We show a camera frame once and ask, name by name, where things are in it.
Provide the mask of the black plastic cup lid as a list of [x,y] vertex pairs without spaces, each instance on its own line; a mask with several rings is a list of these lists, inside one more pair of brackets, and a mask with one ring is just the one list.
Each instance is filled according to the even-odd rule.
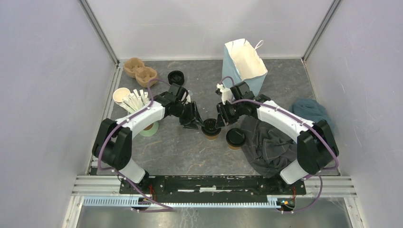
[[226,133],[226,141],[232,145],[243,145],[246,141],[246,135],[240,128],[232,128]]

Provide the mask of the brown paper coffee cup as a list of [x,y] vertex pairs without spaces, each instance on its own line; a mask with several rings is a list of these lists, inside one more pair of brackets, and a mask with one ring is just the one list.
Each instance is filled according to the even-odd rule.
[[232,144],[229,144],[229,143],[228,143],[228,147],[229,147],[231,150],[239,150],[242,146],[241,146],[241,145],[232,145]]

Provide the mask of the brown pulp cup carriers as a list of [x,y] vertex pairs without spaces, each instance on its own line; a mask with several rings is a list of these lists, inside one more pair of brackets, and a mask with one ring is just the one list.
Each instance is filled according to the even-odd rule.
[[146,66],[144,61],[139,58],[131,58],[124,62],[124,71],[132,78],[135,78],[142,87],[152,86],[156,81],[150,82],[152,79],[158,78],[158,73],[153,68]]

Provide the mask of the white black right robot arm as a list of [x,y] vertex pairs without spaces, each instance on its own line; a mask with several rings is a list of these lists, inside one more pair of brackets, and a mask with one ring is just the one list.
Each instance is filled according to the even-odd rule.
[[221,102],[217,104],[216,128],[234,124],[247,115],[274,126],[296,142],[297,158],[283,168],[280,178],[274,181],[277,192],[286,194],[296,181],[339,167],[339,151],[326,120],[315,123],[293,114],[264,94],[254,95],[245,82],[231,88],[220,82],[215,92],[221,96]]

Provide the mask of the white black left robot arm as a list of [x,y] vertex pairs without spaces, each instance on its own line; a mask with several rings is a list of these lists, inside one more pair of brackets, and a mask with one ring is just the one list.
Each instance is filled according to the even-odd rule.
[[145,193],[149,189],[149,180],[145,178],[147,172],[132,159],[132,141],[146,127],[168,116],[177,117],[184,128],[197,130],[203,126],[196,103],[184,101],[187,94],[184,87],[171,84],[168,91],[154,96],[133,114],[117,120],[104,119],[92,154],[99,162],[106,163],[131,180],[131,187],[137,193]]

